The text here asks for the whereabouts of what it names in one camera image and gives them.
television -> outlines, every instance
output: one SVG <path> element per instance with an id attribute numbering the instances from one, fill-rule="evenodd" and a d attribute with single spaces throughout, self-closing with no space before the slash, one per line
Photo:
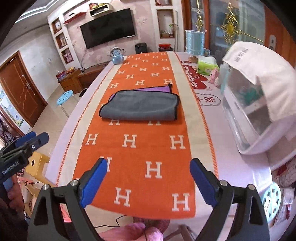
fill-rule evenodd
<path id="1" fill-rule="evenodd" d="M 94 46 L 135 36 L 131 9 L 109 13 L 80 26 L 87 49 Z"/>

blue gripper pad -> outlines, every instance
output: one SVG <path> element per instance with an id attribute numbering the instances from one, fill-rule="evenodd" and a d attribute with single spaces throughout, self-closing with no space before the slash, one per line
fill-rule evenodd
<path id="1" fill-rule="evenodd" d="M 100 158 L 92 169 L 86 171 L 79 179 L 79 198 L 83 208 L 92 203 L 106 173 L 107 161 Z"/>
<path id="2" fill-rule="evenodd" d="M 33 137 L 36 137 L 36 133 L 33 131 L 24 135 L 23 137 L 20 137 L 19 139 L 16 140 L 15 147 L 18 148 L 18 147 L 24 145 L 27 141 L 29 141 Z"/>
<path id="3" fill-rule="evenodd" d="M 206 204 L 214 208 L 218 204 L 219 180 L 212 172 L 205 169 L 198 158 L 191 160 L 190 173 Z"/>
<path id="4" fill-rule="evenodd" d="M 5 190 L 8 192 L 13 186 L 13 182 L 12 182 L 11 178 L 8 178 L 5 182 L 3 182 L 3 186 L 4 186 Z"/>

white cloth cover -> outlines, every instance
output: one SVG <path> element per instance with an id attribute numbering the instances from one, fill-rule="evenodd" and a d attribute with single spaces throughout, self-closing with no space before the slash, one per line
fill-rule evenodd
<path id="1" fill-rule="evenodd" d="M 260 44 L 236 42 L 223 61 L 261 84 L 271 121 L 296 114 L 296 70 L 279 54 Z"/>

gold hanging ornament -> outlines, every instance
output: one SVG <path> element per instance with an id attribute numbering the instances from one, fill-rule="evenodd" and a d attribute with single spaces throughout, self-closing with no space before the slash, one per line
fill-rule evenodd
<path id="1" fill-rule="evenodd" d="M 243 32 L 239 29 L 239 23 L 232 12 L 233 7 L 231 6 L 230 2 L 228 2 L 227 9 L 228 13 L 226 14 L 221 28 L 224 31 L 225 42 L 229 45 L 232 45 L 238 40 L 238 35 L 242 34 Z"/>
<path id="2" fill-rule="evenodd" d="M 202 21 L 202 17 L 200 15 L 200 5 L 199 2 L 197 0 L 197 21 L 196 21 L 196 28 L 198 31 L 200 31 L 203 27 L 203 21 Z"/>

gray microfiber towel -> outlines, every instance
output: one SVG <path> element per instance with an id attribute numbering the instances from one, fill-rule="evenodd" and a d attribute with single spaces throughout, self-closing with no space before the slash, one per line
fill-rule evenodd
<path id="1" fill-rule="evenodd" d="M 173 121 L 177 119 L 179 96 L 161 91 L 122 90 L 99 111 L 102 118 L 129 121 Z"/>

